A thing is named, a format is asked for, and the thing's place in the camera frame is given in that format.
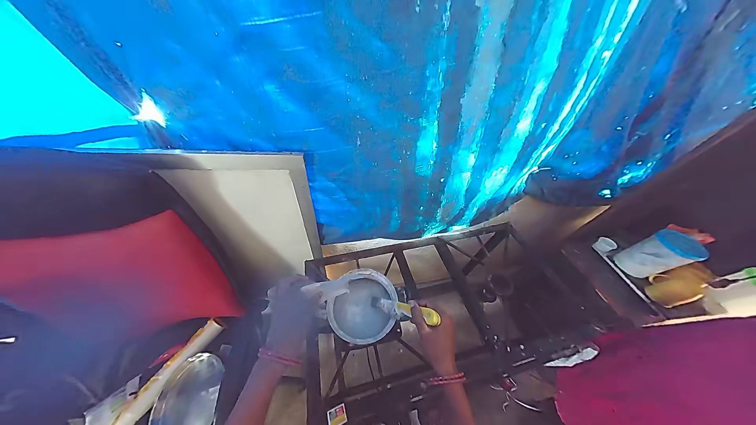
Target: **green object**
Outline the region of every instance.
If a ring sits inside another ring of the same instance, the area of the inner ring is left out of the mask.
[[[756,285],[756,267],[746,267],[741,271],[736,271],[731,275],[722,276],[720,279],[727,279],[728,281],[745,281],[748,280],[750,284]]]

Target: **bangle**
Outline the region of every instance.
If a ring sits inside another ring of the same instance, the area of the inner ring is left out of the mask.
[[[257,357],[266,358],[268,360],[272,360],[272,361],[275,361],[276,363],[280,363],[286,366],[302,366],[302,361],[299,360],[298,358],[287,357],[275,351],[266,349],[265,347],[262,347],[260,351],[257,352]]]
[[[460,372],[458,374],[430,378],[426,381],[426,385],[444,385],[447,383],[465,382],[466,380],[465,373]]]

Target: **yellow handle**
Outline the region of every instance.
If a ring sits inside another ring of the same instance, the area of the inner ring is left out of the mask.
[[[412,317],[412,307],[409,304],[405,302],[397,302],[396,308]],[[428,326],[439,326],[441,324],[441,316],[436,310],[429,309],[428,307],[420,307],[420,310],[423,312],[423,318],[426,319],[426,324],[428,324]]]

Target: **sticker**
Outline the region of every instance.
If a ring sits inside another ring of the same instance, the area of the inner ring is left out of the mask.
[[[343,425],[346,423],[346,408],[344,403],[328,411],[328,425]]]

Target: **maroon cloth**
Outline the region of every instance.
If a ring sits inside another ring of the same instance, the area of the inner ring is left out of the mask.
[[[566,425],[756,423],[756,318],[605,335],[600,354],[560,368]]]
[[[64,332],[114,339],[243,314],[218,263],[171,210],[113,230],[0,240],[0,299]]]

